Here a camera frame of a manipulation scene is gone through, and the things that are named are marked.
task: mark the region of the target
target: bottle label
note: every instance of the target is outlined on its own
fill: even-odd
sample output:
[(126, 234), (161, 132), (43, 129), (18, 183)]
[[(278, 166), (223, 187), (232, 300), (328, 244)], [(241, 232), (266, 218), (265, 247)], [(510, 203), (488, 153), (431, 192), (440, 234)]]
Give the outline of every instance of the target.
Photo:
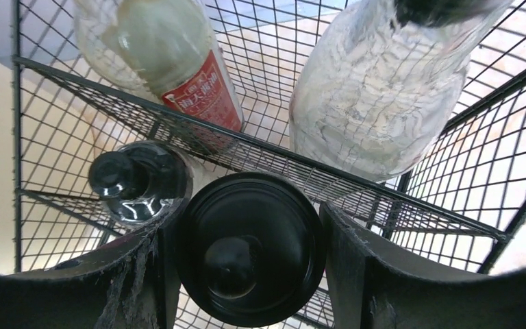
[(187, 82), (162, 95), (168, 107), (236, 132), (241, 120), (211, 50), (201, 69)]

